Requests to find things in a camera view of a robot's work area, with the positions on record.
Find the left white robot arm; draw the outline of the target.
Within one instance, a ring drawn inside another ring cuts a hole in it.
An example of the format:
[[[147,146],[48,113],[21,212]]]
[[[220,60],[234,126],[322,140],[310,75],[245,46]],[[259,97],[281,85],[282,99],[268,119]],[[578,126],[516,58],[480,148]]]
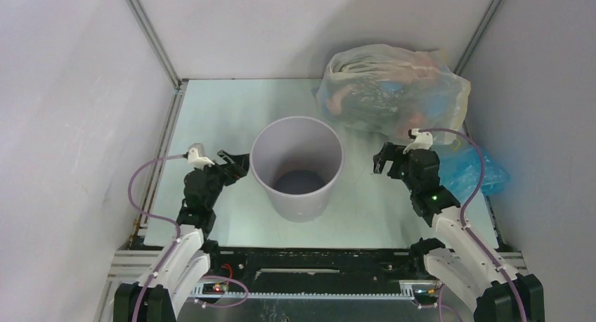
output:
[[[214,206],[219,195],[224,187],[247,175],[250,156],[231,155],[224,150],[217,155],[223,159],[222,164],[205,156],[202,146],[196,144],[179,156],[193,169],[184,177],[183,200],[176,219],[141,212],[172,224],[174,236],[148,270],[133,283],[122,283],[116,289],[113,321],[176,321],[201,280],[220,292],[234,283],[244,292],[238,304],[248,300],[250,292],[244,283],[232,276],[217,275],[222,268],[219,245],[207,237],[216,220]]]

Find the grey plastic trash bin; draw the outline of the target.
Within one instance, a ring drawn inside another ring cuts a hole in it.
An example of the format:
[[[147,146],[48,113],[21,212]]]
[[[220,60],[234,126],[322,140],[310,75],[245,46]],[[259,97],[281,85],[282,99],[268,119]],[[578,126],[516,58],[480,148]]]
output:
[[[250,151],[251,173],[273,209],[295,223],[312,221],[325,211],[344,161],[337,132],[305,116],[270,123]]]

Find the blue plastic trash bag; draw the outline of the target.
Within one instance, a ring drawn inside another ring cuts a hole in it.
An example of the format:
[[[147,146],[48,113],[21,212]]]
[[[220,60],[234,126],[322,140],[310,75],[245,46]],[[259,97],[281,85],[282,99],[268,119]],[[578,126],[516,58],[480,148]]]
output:
[[[435,146],[434,151],[440,160],[441,184],[463,204],[476,188],[481,173],[476,150],[470,144],[457,140],[449,146]],[[481,151],[485,172],[480,192],[487,196],[498,194],[510,181],[510,175],[485,149]]]

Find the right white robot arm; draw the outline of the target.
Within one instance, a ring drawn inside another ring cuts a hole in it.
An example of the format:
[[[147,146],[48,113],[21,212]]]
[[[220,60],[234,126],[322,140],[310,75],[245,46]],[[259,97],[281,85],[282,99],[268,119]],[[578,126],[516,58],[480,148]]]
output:
[[[439,157],[424,148],[385,143],[373,157],[373,171],[401,180],[410,191],[415,213],[438,238],[410,247],[408,267],[417,278],[430,275],[442,282],[472,311],[475,321],[544,321],[544,289],[539,279],[522,274],[486,246],[460,203],[439,178]]]

